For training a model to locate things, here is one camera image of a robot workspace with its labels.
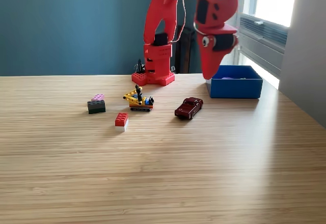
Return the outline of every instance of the dark red car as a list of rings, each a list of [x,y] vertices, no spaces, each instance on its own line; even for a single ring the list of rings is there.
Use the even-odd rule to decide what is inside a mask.
[[[186,98],[182,105],[174,111],[174,115],[177,117],[183,117],[187,119],[192,119],[202,107],[203,100],[200,98]]]

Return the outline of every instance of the white wall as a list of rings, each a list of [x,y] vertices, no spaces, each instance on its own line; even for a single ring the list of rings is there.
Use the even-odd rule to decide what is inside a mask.
[[[295,0],[279,89],[326,127],[325,0]]]

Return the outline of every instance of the lego crane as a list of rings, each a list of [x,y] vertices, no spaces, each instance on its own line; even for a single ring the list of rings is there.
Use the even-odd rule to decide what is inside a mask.
[[[172,44],[179,40],[182,32],[174,41],[177,2],[178,0],[152,0],[150,4],[144,31],[145,73],[136,72],[132,75],[132,81],[141,86],[166,86],[175,80],[170,71]],[[194,27],[205,79],[211,79],[217,73],[222,58],[238,44],[235,35],[237,29],[225,24],[235,14],[237,7],[238,0],[197,0]],[[164,33],[155,34],[161,20],[165,21]]]
[[[136,85],[135,90],[123,96],[123,99],[129,102],[130,110],[151,111],[153,109],[154,99],[152,97],[144,97],[142,90],[142,87]]]

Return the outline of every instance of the white lego brick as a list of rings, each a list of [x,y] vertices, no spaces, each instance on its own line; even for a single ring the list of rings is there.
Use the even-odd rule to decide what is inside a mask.
[[[129,119],[127,119],[127,122],[124,126],[116,126],[116,131],[126,131],[127,130],[127,126],[128,126],[128,123],[129,123]]]

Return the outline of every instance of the car windshield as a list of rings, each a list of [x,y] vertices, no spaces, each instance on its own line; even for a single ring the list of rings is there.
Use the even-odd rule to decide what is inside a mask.
[[[190,101],[184,101],[184,104],[189,104],[189,105],[194,105],[194,102],[190,102]]]

